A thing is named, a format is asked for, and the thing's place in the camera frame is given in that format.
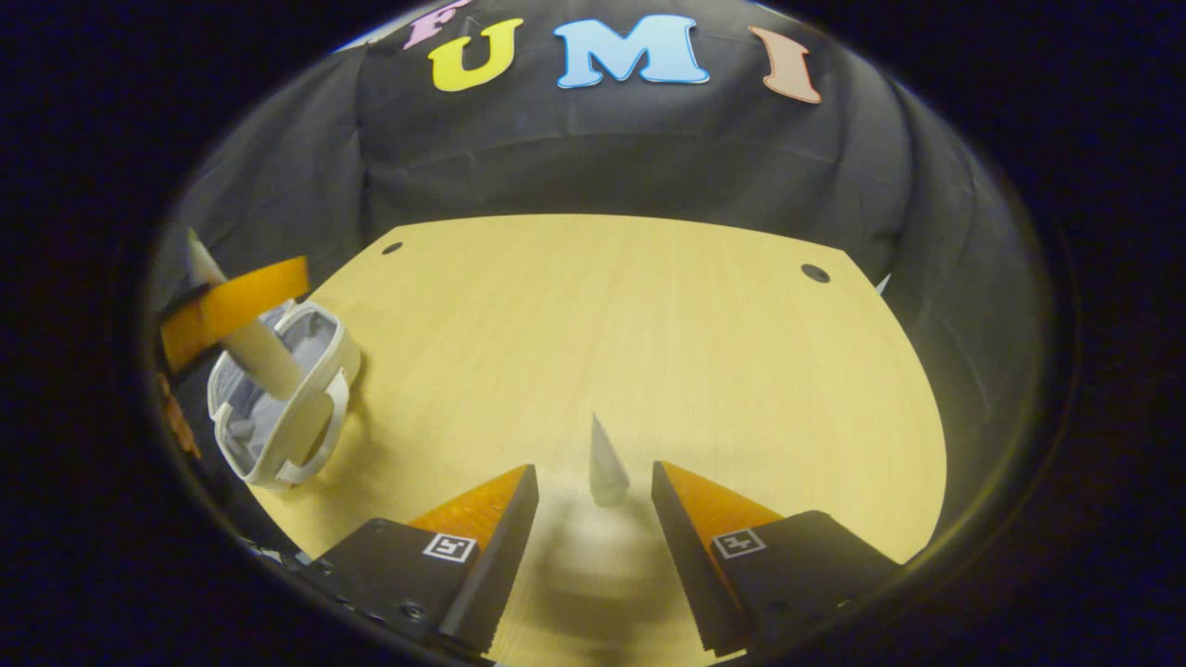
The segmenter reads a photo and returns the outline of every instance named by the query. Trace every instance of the black fabric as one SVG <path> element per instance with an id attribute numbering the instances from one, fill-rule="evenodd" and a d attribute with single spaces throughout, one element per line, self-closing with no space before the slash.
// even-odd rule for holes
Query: black fabric
<path id="1" fill-rule="evenodd" d="M 651 13 L 696 20 L 693 49 L 709 82 L 651 83 L 636 71 L 556 85 L 556 26 L 598 18 L 624 34 Z M 465 64 L 480 65 L 489 47 L 478 33 L 510 18 L 525 23 L 506 72 L 460 93 L 434 88 L 429 51 L 472 37 Z M 750 25 L 810 51 L 822 103 L 763 84 L 770 63 Z M 184 286 L 186 227 L 230 274 L 306 254 L 317 286 L 398 224 L 531 212 L 726 224 L 841 248 L 874 282 L 893 272 L 886 301 L 946 437 L 940 528 L 1024 434 L 1053 326 L 1037 242 L 955 132 L 874 65 L 740 2 L 476 0 L 404 50 L 409 33 L 326 57 L 213 151 L 165 237 L 155 307 Z M 178 395 L 200 401 L 204 376 L 187 382 Z M 206 431 L 204 406 L 185 407 L 196 433 Z"/>

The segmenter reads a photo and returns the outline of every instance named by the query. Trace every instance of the pink letter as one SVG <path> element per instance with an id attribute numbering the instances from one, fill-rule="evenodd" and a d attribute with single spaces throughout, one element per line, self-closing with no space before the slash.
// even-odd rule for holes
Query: pink letter
<path id="1" fill-rule="evenodd" d="M 808 64 L 803 59 L 808 50 L 798 42 L 777 32 L 754 26 L 750 26 L 750 32 L 761 39 L 766 45 L 766 56 L 770 57 L 770 76 L 763 80 L 766 88 L 779 95 L 818 104 L 822 97 L 811 87 Z"/>
<path id="2" fill-rule="evenodd" d="M 409 46 L 415 46 L 425 39 L 436 34 L 441 31 L 441 24 L 448 23 L 457 13 L 458 7 L 464 7 L 470 4 L 470 0 L 457 0 L 457 2 L 449 2 L 440 9 L 428 12 L 427 14 L 420 17 L 419 19 L 412 21 L 412 38 L 408 43 L 403 45 L 404 49 Z"/>

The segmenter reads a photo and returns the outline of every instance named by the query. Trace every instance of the wooden table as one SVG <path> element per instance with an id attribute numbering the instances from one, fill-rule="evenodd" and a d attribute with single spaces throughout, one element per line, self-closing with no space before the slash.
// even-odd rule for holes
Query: wooden table
<path id="1" fill-rule="evenodd" d="M 345 323 L 362 374 L 325 469 L 256 497 L 317 558 L 371 517 L 410 521 L 534 463 L 500 662 L 714 660 L 650 502 L 656 459 L 784 515 L 830 513 L 899 563 L 938 519 L 930 386 L 841 250 L 669 220 L 455 220 L 391 230 L 311 299 Z M 588 490 L 594 412 L 631 475 L 613 509 Z"/>

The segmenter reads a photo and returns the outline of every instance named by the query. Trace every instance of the blue letter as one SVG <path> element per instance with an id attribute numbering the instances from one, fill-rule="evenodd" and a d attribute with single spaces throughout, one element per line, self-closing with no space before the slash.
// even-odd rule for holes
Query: blue letter
<path id="1" fill-rule="evenodd" d="M 643 17 L 635 30 L 623 38 L 595 19 L 573 21 L 553 31 L 565 39 L 567 71 L 556 83 L 561 88 L 581 88 L 601 81 L 593 71 L 593 58 L 618 81 L 635 71 L 646 53 L 646 66 L 638 72 L 646 81 L 667 83 L 704 83 L 708 71 L 696 65 L 688 33 L 696 21 L 688 17 L 651 14 Z"/>

